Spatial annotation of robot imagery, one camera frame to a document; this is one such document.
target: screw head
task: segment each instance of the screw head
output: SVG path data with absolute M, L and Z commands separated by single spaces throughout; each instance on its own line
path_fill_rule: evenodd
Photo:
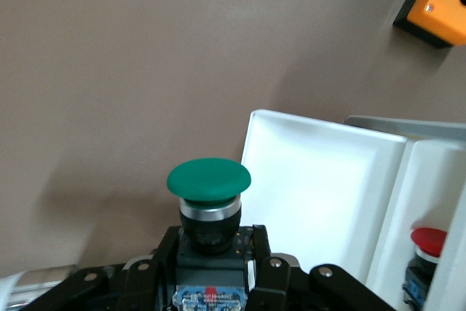
M 321 276 L 327 277 L 327 278 L 333 276 L 333 271 L 329 269 L 327 266 L 319 267 L 319 273 Z
M 90 282 L 91 280 L 94 280 L 96 278 L 97 278 L 97 273 L 91 272 L 91 273 L 88 273 L 86 277 L 84 277 L 84 280 L 86 282 Z
M 146 262 L 138 266 L 139 271 L 146 271 L 148 268 L 149 268 L 149 264 L 147 264 Z
M 280 266 L 282 266 L 282 261 L 280 259 L 277 259 L 277 258 L 271 258 L 270 259 L 270 266 L 280 267 Z

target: green push button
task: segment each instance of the green push button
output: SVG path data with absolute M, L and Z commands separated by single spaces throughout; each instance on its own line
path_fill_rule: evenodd
M 249 185 L 248 169 L 223 158 L 190 160 L 173 169 L 167 179 L 167 187 L 173 194 L 196 202 L 226 200 Z

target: green mushroom button cap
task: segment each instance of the green mushroom button cap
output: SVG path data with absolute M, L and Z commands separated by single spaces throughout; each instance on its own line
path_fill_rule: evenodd
M 249 185 L 248 169 L 223 158 L 190 160 L 173 169 L 167 178 L 167 187 L 173 194 L 195 202 L 227 200 Z

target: gray surface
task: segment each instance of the gray surface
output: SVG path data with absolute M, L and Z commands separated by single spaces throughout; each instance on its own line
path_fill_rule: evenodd
M 239 160 L 254 109 L 466 122 L 466 48 L 403 1 L 0 0 L 0 276 L 148 253 L 170 169 Z

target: red button cap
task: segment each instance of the red button cap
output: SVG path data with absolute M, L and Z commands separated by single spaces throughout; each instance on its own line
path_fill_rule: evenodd
M 411 239 L 424 253 L 438 258 L 446 239 L 446 232 L 441 229 L 422 227 L 411 233 Z

